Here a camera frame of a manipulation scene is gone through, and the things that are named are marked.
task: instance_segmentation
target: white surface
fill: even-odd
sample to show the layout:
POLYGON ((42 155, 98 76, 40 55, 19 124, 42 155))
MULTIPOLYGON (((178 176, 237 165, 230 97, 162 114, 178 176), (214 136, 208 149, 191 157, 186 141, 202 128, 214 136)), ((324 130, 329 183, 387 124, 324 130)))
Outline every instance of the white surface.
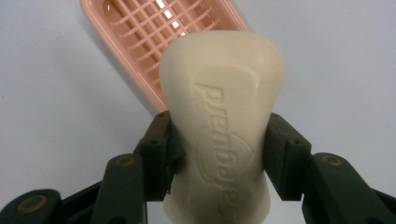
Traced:
POLYGON ((283 71, 274 44, 251 33, 194 33, 168 47, 160 81, 186 153, 163 201, 174 223, 257 224, 267 217, 263 124, 283 71))
MULTIPOLYGON (((348 159, 396 196, 396 2, 235 0, 276 43, 285 84, 275 112, 313 152, 348 159)), ((63 197, 99 181, 155 111, 86 21, 78 1, 0 2, 0 207, 31 189, 63 197)), ((304 223, 272 191, 265 223, 304 223)), ((169 223, 149 204, 149 223, 169 223)))

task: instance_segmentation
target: white background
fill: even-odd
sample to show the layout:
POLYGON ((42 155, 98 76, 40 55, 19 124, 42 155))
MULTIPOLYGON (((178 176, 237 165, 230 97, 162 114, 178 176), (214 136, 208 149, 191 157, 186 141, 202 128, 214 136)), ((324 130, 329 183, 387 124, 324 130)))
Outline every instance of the white background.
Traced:
MULTIPOLYGON (((396 196, 396 2, 235 4, 284 56, 274 111, 314 153, 348 159, 396 196)), ((155 114, 77 0, 0 1, 0 208, 32 189, 67 197, 96 183, 155 114)), ((301 203, 272 198, 265 223, 304 223, 301 203)), ((149 223, 169 223, 159 203, 148 209, 149 223)))

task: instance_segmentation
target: soap bar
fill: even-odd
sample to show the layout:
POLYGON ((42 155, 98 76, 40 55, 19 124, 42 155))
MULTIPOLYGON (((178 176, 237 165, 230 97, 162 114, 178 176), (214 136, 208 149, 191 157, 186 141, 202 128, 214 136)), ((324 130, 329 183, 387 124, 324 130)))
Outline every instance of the soap bar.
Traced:
POLYGON ((189 34, 165 51, 160 81, 186 152, 166 215, 176 224, 262 223, 263 138, 283 82, 275 45, 245 32, 189 34))

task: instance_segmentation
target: soap dish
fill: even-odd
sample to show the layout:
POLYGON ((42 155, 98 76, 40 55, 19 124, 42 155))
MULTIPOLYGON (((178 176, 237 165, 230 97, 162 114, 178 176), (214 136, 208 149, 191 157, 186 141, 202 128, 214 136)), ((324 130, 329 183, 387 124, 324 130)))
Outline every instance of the soap dish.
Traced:
POLYGON ((80 0, 84 14, 158 111, 167 110, 159 80, 166 47, 182 35, 247 31, 230 0, 80 0))

